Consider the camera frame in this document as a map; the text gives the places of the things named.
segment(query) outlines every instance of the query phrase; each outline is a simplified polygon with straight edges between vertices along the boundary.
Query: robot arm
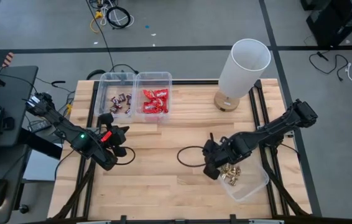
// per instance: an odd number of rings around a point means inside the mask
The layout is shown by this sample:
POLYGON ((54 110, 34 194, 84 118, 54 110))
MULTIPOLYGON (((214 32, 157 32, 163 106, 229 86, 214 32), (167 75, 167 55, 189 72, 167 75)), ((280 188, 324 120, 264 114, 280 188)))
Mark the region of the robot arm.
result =
POLYGON ((92 158, 103 169, 110 170, 116 165, 118 158, 126 155, 121 147, 125 142, 125 133, 129 127, 112 126, 114 121, 111 114, 102 114, 101 123, 106 125, 107 131, 96 134, 89 129, 75 126, 55 110, 52 97, 47 93, 36 93, 27 103, 27 111, 35 116, 44 117, 57 129, 57 135, 71 144, 71 148, 84 158, 92 158))
POLYGON ((205 157, 203 172, 213 180, 220 175, 218 168, 227 163, 236 164, 248 158, 260 144, 278 146, 284 134, 297 128, 308 128, 313 125, 318 116, 306 103, 297 100, 279 118, 253 132, 239 132, 230 138, 222 137, 220 145, 215 143, 213 136, 207 140, 202 150, 205 157))

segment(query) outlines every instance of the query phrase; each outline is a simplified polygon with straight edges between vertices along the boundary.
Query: white paper cylinder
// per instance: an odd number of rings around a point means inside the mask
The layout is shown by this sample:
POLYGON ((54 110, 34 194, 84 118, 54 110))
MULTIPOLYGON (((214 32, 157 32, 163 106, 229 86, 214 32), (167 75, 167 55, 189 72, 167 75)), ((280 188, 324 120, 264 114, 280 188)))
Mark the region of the white paper cylinder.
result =
POLYGON ((270 51, 262 42, 254 39, 239 40, 233 45, 220 75, 220 91, 230 98, 243 97, 270 61, 270 51))

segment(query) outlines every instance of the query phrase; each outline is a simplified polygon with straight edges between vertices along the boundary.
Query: wooden table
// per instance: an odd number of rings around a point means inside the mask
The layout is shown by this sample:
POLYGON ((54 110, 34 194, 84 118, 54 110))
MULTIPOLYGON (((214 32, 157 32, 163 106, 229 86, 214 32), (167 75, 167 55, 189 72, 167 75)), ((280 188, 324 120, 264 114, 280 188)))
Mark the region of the wooden table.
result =
MULTIPOLYGON (((284 102, 276 79, 263 79, 262 84, 272 121, 285 111, 284 102)), ((93 85, 93 81, 78 82, 70 117, 76 125, 86 126, 93 85)), ((119 220, 121 215, 127 215, 128 220, 227 219, 230 214, 236 214, 237 218, 271 217, 265 187, 247 201, 236 203, 217 181, 202 173, 202 167, 185 167, 176 160, 178 150, 186 146, 203 146, 210 132, 215 135, 215 141, 219 141, 220 137, 238 131, 254 131, 248 95, 241 98, 235 111, 225 113, 213 104, 217 90, 217 85, 173 85, 172 113, 167 124, 130 124, 124 145, 135 149, 136 160, 110 171, 96 166, 89 220, 119 220)), ((263 122, 260 106, 258 110, 263 122)), ((285 139, 284 144, 295 147, 291 138, 285 139)), ((69 144, 65 144, 62 157, 70 150, 69 144)), ((258 151, 255 150, 252 157, 258 158, 258 151)), ((130 158, 131 153, 120 158, 120 162, 130 158)), ((186 151, 182 159, 190 164, 203 162, 200 149, 186 151)), ((296 153, 279 146, 278 159, 286 189, 310 213, 296 153)), ((79 154, 73 153, 59 167, 48 217, 54 216, 74 191, 79 163, 79 154)), ((274 186, 273 189, 277 210, 282 213, 279 194, 274 186)), ((84 199, 82 193, 79 216, 82 216, 84 199)))

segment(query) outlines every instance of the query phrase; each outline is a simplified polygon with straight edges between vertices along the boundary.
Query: plastic bin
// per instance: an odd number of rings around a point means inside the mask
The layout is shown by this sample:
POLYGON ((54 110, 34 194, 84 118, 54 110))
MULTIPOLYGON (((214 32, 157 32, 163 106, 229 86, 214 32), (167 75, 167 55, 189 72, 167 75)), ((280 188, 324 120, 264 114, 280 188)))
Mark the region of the plastic bin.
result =
POLYGON ((169 72, 143 72, 136 75, 134 93, 133 121, 141 123, 163 123, 169 119, 172 109, 172 75, 169 72), (144 95, 143 90, 169 90, 167 100, 168 113, 145 114, 142 111, 144 102, 150 100, 144 95))
POLYGON ((249 196, 255 194, 269 183, 268 174, 253 156, 244 159, 234 166, 241 169, 241 175, 238 177, 235 186, 230 185, 228 179, 223 180, 220 176, 218 180, 226 189, 227 194, 236 202, 245 201, 249 196))
MULTIPOLYGON (((133 73, 115 72, 115 73, 104 73, 100 78, 99 88, 95 102, 95 115, 99 116, 103 113, 109 113, 110 107, 114 105, 111 99, 115 96, 117 99, 120 94, 133 93, 133 86, 136 75, 133 73)), ((126 101, 121 103, 122 109, 113 115, 115 123, 131 123, 132 122, 132 111, 133 111, 133 95, 131 105, 127 105, 126 101)))

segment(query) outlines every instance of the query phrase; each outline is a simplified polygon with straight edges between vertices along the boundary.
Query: gold candy wrapper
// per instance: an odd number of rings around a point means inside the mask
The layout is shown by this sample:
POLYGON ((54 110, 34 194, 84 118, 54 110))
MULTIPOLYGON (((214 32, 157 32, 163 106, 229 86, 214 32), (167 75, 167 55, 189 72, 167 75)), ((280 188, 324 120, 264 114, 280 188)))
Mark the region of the gold candy wrapper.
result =
POLYGON ((220 177, 223 180, 229 180, 228 184, 235 186, 239 175, 241 174, 241 168, 235 167, 231 164, 225 164, 220 167, 220 177))

